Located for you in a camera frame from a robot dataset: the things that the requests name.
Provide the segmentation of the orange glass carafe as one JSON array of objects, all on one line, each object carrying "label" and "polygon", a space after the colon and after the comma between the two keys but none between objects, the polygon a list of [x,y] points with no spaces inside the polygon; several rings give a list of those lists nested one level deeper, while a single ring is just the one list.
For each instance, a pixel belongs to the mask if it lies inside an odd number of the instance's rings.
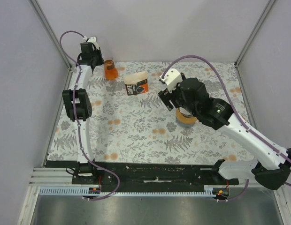
[{"label": "orange glass carafe", "polygon": [[118,71],[112,59],[104,61],[104,73],[105,78],[108,80],[114,80],[118,77]]}]

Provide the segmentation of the coffee filter box orange black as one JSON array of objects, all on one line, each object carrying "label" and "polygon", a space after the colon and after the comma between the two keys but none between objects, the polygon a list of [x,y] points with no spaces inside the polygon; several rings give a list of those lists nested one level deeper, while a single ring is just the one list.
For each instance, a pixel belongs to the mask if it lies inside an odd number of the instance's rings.
[{"label": "coffee filter box orange black", "polygon": [[125,75],[123,80],[128,96],[148,92],[148,74],[146,71]]}]

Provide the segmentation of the grey glass mug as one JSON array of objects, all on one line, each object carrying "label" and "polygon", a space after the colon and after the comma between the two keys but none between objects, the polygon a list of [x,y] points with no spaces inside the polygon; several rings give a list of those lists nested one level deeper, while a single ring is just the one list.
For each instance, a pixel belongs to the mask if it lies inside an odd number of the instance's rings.
[{"label": "grey glass mug", "polygon": [[180,117],[176,118],[177,124],[182,128],[191,128],[195,125],[197,118],[196,117]]}]

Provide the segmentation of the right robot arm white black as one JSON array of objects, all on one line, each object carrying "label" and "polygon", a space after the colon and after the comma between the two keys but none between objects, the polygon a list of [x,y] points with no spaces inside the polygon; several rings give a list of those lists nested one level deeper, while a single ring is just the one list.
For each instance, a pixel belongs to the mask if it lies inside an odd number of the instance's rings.
[{"label": "right robot arm white black", "polygon": [[195,117],[203,125],[234,139],[254,156],[250,161],[218,160],[210,173],[214,184],[247,179],[277,190],[287,183],[291,173],[291,148],[273,150],[275,143],[258,137],[253,127],[226,101],[210,97],[204,83],[197,78],[185,78],[180,73],[176,78],[161,77],[160,82],[167,87],[158,95],[169,110],[178,109],[185,120]]}]

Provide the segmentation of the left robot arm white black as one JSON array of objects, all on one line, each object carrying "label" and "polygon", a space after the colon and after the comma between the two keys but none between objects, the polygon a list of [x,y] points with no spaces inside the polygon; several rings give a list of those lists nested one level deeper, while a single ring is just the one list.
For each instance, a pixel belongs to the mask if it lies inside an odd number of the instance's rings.
[{"label": "left robot arm white black", "polygon": [[82,42],[80,48],[75,83],[62,92],[62,98],[66,114],[75,125],[77,139],[77,165],[73,169],[73,178],[83,178],[88,184],[94,184],[99,173],[90,163],[94,160],[90,141],[92,105],[86,88],[95,67],[103,64],[103,58],[100,48],[90,40]]}]

